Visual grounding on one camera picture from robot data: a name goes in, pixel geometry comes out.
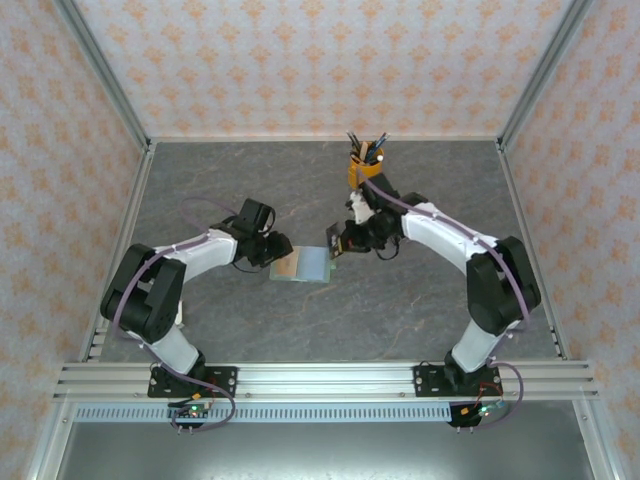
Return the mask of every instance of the marble surface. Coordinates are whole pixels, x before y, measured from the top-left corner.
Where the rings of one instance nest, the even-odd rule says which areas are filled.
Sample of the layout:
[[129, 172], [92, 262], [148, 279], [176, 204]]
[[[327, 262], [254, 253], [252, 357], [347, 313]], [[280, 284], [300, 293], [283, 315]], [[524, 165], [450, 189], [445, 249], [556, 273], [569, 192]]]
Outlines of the marble surface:
[[[274, 207], [276, 229], [294, 245], [325, 244], [347, 218], [348, 142], [162, 143], [151, 167], [134, 242], [166, 245], [198, 233], [180, 200], [209, 195], [239, 209], [246, 197]], [[401, 193], [416, 191], [483, 233], [521, 236], [491, 142], [393, 142], [384, 171]], [[226, 215], [206, 204], [205, 223]], [[185, 285], [184, 333], [211, 362], [440, 360], [469, 322], [465, 277], [422, 245], [405, 241], [388, 262], [338, 258], [329, 284], [269, 280], [269, 271], [216, 268]], [[500, 357], [555, 357], [542, 307]], [[147, 361], [109, 337], [102, 361]]]

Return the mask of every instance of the pen holder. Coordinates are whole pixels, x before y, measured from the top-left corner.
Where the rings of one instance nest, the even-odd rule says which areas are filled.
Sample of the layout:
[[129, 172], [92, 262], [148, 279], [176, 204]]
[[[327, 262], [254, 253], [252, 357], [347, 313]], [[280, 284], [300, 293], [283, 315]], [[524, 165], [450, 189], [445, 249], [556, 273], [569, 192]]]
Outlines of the pen holder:
[[[384, 150], [381, 148], [376, 150], [376, 152], [374, 153], [374, 158], [378, 155], [384, 156]], [[349, 181], [349, 186], [354, 190], [358, 188], [358, 179], [360, 180], [360, 182], [362, 182], [363, 176], [370, 178], [382, 171], [382, 162], [378, 162], [377, 160], [373, 165], [365, 165], [362, 160], [355, 161], [353, 158], [350, 158], [350, 161], [351, 163], [349, 165], [349, 170], [347, 173], [347, 180]]]

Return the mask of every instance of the patterned wallpaper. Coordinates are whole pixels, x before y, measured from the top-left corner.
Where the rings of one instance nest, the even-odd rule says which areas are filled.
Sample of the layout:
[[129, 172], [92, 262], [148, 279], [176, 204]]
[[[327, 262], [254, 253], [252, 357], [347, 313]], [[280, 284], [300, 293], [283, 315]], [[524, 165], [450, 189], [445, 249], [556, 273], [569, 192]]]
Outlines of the patterned wallpaper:
[[569, 0], [79, 0], [151, 136], [497, 136]]
[[51, 0], [0, 2], [0, 477], [76, 360], [139, 152]]
[[594, 3], [509, 162], [571, 353], [594, 360], [640, 472], [637, 0]]

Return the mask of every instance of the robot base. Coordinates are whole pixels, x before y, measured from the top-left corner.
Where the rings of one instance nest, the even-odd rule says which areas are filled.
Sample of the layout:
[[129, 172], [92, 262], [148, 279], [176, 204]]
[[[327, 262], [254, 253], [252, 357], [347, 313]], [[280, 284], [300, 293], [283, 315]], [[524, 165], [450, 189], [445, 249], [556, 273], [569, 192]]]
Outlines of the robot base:
[[[238, 368], [207, 365], [202, 381], [226, 390], [235, 398]], [[147, 391], [149, 398], [187, 398], [195, 393], [199, 393], [202, 397], [214, 396], [212, 392], [204, 387], [180, 380], [161, 367], [151, 369], [151, 379], [149, 380], [149, 389]]]
[[497, 367], [483, 367], [464, 382], [452, 385], [445, 376], [445, 365], [417, 365], [413, 367], [413, 386], [416, 397], [478, 397], [481, 383], [500, 383]]

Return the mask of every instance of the white robotic arm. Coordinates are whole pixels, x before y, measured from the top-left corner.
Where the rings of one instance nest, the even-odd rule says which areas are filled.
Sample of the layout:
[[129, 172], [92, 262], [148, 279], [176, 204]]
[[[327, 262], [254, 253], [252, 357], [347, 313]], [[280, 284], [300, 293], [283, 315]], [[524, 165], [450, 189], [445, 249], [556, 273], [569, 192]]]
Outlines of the white robotic arm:
[[[173, 250], [164, 255], [169, 260], [177, 260], [186, 267], [183, 284], [192, 278], [215, 267], [229, 265], [233, 262], [238, 241], [227, 232], [209, 229], [207, 235], [194, 237], [171, 246], [155, 247], [156, 253]], [[144, 344], [163, 363], [176, 372], [187, 374], [196, 364], [200, 352], [185, 338], [182, 331], [171, 318], [171, 328], [165, 336], [153, 343], [147, 343], [133, 331], [127, 334]]]
[[[248, 199], [237, 216], [212, 226], [206, 234], [171, 246], [132, 245], [103, 297], [102, 315], [113, 321], [124, 303], [119, 326], [172, 370], [197, 379], [204, 356], [174, 324], [182, 286], [241, 258], [265, 267], [291, 253], [289, 239], [271, 231], [273, 225], [265, 227], [272, 215], [275, 218], [271, 207]], [[138, 281], [136, 276], [145, 265], [148, 270]], [[127, 291], [130, 295], [124, 298]]]
[[[389, 240], [398, 245], [401, 238], [407, 238], [431, 248], [467, 276], [471, 322], [445, 358], [445, 363], [451, 366], [452, 383], [467, 382], [483, 369], [507, 330], [522, 318], [517, 296], [487, 247], [501, 256], [513, 274], [528, 311], [540, 303], [540, 291], [526, 251], [516, 238], [498, 240], [472, 230], [419, 194], [400, 198], [384, 174], [360, 184], [347, 206], [353, 210], [355, 219], [348, 220], [345, 230], [337, 236], [338, 242], [330, 244], [334, 256], [348, 251], [377, 251], [384, 249]], [[328, 238], [336, 238], [333, 228], [327, 231]]]
[[[474, 234], [476, 238], [484, 240], [484, 243], [492, 248], [497, 246], [497, 238], [483, 235], [457, 220], [453, 220], [438, 210], [431, 202], [419, 203], [415, 207], [418, 210], [431, 213], [433, 216], [427, 217], [413, 211], [407, 212], [402, 216], [402, 231], [405, 237], [429, 247], [465, 275], [467, 274], [467, 262], [471, 260], [471, 257], [476, 254], [484, 254], [487, 250], [450, 224], [438, 221], [438, 218], [447, 218], [455, 222]], [[520, 323], [519, 320], [512, 322], [507, 330], [514, 328], [518, 323]], [[498, 334], [486, 332], [474, 320], [471, 320], [462, 338], [453, 347], [451, 355], [462, 370], [467, 373], [475, 372], [486, 363], [487, 357], [505, 334], [506, 331]]]

